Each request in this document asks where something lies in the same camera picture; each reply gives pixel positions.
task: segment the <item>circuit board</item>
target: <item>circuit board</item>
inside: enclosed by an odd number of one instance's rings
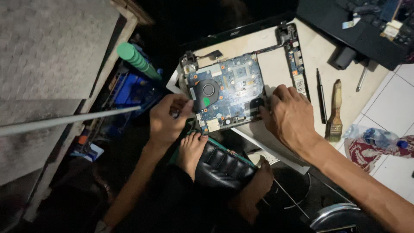
[[[302,51],[296,25],[292,23],[278,28],[277,34],[280,35],[282,32],[286,33],[289,39],[284,47],[293,85],[298,93],[305,95],[310,101],[311,98],[306,81],[305,66],[303,65]]]
[[[204,135],[261,119],[265,90],[254,53],[200,68],[186,82]]]

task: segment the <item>white tile floor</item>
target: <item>white tile floor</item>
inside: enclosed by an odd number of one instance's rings
[[[390,71],[354,124],[414,135],[414,64]],[[336,149],[345,155],[343,142]],[[413,172],[414,158],[383,155],[370,175],[414,204]]]

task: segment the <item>red patterned cloth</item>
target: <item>red patterned cloth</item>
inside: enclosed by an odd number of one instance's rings
[[[369,173],[374,169],[375,163],[380,159],[381,155],[414,158],[414,135],[402,137],[400,140],[408,142],[408,147],[392,151],[346,138],[344,145],[345,153],[348,159]]]

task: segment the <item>foot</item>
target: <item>foot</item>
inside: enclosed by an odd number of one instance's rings
[[[194,181],[195,169],[203,153],[208,136],[201,136],[201,133],[192,132],[181,140],[178,166],[191,176]]]
[[[229,208],[241,214],[245,220],[253,225],[259,214],[256,205],[270,191],[273,179],[270,164],[265,160],[250,183],[229,201]]]

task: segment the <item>paintbrush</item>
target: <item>paintbrush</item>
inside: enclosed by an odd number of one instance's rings
[[[326,125],[325,139],[329,142],[339,142],[342,135],[342,121],[339,116],[342,105],[342,84],[337,80],[332,94],[332,112]]]

